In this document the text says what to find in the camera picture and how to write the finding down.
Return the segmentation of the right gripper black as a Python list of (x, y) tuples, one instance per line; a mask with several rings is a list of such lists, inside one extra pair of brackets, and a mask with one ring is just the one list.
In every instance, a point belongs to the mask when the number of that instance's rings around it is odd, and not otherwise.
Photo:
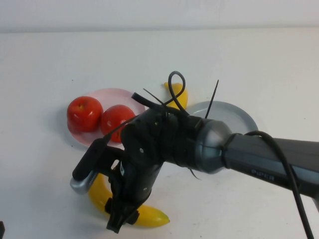
[(129, 224), (134, 225), (147, 215), (144, 203), (151, 195), (161, 167), (162, 162), (135, 162), (128, 159), (116, 166), (109, 180), (113, 196), (106, 229), (118, 234), (123, 219), (129, 219)]

